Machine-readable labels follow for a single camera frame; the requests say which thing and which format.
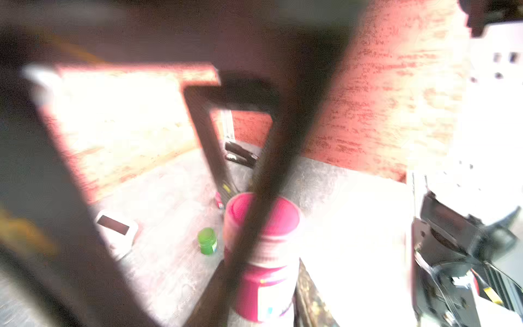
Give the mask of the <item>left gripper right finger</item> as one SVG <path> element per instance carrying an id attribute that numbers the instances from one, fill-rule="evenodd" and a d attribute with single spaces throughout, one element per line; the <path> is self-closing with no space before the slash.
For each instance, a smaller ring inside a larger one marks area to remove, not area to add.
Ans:
<path id="1" fill-rule="evenodd" d="M 339 326 L 302 261 L 294 292 L 294 326 Z"/>

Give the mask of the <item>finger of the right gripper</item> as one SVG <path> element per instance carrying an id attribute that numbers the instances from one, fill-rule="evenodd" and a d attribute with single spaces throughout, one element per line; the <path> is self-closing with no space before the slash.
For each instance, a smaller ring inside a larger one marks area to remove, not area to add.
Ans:
<path id="1" fill-rule="evenodd" d="M 154 326 L 106 250 L 44 124 L 27 69 L 78 42 L 117 63 L 213 64 L 220 83 L 270 83 L 279 118 L 226 268 L 229 304 L 329 91 L 366 1 L 2 1 L 1 262 L 52 320 Z"/>
<path id="2" fill-rule="evenodd" d="M 270 83 L 224 83 L 185 87 L 183 96 L 208 167 L 222 198 L 239 193 L 211 119 L 211 110 L 250 111 L 269 114 L 273 119 L 279 106 L 279 94 Z"/>

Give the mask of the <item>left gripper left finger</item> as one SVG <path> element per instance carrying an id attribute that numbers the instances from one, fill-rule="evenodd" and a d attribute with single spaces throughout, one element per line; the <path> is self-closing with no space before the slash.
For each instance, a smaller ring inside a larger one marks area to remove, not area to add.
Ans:
<path id="1" fill-rule="evenodd" d="M 184 326 L 227 326 L 229 296 L 226 277 L 225 263 L 220 261 Z"/>

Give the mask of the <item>pink paint jar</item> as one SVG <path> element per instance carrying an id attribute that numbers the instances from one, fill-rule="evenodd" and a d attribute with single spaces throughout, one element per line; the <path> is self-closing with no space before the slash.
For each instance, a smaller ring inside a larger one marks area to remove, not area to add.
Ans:
<path id="1" fill-rule="evenodd" d="M 219 192 L 215 193 L 215 203 L 218 209 L 223 210 L 225 208 L 225 204 Z"/>
<path id="2" fill-rule="evenodd" d="M 299 272 L 302 211 L 278 198 L 242 274 L 233 309 L 245 320 L 267 323 L 291 307 Z"/>

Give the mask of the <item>green paint jar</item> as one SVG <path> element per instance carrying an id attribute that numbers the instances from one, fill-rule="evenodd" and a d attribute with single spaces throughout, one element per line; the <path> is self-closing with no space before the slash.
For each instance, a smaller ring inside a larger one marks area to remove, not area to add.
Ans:
<path id="1" fill-rule="evenodd" d="M 212 255 L 217 250 L 217 236 L 212 228 L 203 228 L 197 234 L 200 252 L 206 256 Z"/>

